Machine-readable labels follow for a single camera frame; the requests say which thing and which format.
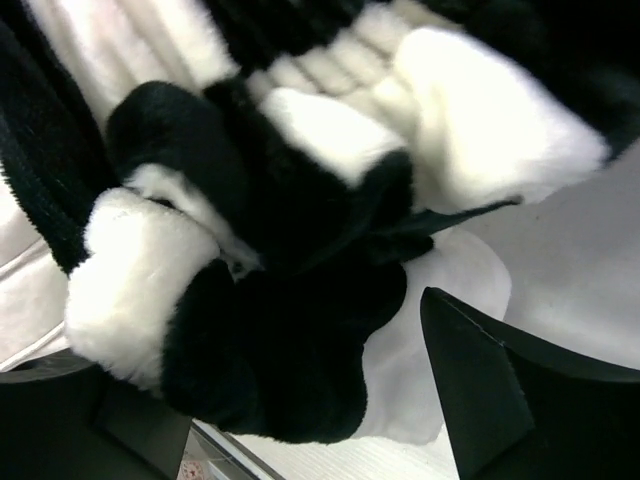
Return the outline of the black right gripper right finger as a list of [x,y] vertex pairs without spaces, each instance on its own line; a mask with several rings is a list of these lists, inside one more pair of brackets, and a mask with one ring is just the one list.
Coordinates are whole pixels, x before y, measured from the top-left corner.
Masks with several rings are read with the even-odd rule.
[[424,290],[423,337],[462,479],[636,479],[639,373]]

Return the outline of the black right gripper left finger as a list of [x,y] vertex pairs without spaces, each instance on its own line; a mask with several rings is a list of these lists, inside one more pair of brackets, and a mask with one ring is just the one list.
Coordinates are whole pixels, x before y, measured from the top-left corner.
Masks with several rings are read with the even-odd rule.
[[174,479],[191,423],[63,350],[1,376],[1,476]]

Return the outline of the white pillow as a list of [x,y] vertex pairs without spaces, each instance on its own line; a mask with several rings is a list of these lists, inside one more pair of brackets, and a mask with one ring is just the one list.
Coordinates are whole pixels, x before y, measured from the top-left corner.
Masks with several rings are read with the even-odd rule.
[[84,226],[64,273],[8,181],[1,184],[1,368],[71,349],[177,411],[288,444],[432,441],[443,424],[435,325],[502,318],[510,275],[460,229],[405,264],[234,280],[213,235],[122,188]]

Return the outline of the black white checkered pillowcase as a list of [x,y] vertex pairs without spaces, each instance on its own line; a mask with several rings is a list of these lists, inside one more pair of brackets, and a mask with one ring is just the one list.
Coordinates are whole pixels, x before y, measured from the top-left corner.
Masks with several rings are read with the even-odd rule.
[[425,445],[463,221],[639,137],[635,1],[5,1],[1,368],[60,350],[288,444]]

